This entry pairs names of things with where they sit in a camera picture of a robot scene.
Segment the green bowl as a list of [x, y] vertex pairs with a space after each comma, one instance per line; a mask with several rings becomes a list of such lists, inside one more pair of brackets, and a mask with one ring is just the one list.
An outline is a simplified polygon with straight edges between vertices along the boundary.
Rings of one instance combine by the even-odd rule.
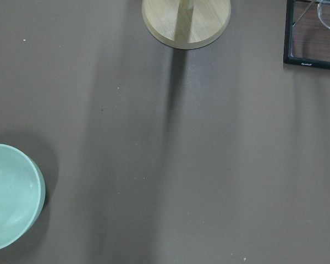
[[17, 148], [0, 144], [0, 249], [32, 227], [45, 197], [45, 180], [37, 164]]

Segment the wooden mug tree stand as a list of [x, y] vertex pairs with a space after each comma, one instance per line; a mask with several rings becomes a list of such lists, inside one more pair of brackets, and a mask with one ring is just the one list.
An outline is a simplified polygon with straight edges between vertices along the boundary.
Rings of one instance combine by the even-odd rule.
[[181, 50], [205, 47], [218, 39], [231, 11], [230, 0], [142, 2], [142, 17], [152, 36]]

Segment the black tray with glass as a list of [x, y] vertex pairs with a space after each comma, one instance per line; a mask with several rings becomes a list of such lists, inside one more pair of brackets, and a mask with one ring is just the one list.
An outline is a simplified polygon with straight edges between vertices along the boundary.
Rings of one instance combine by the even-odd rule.
[[283, 62], [330, 70], [330, 1], [287, 1]]

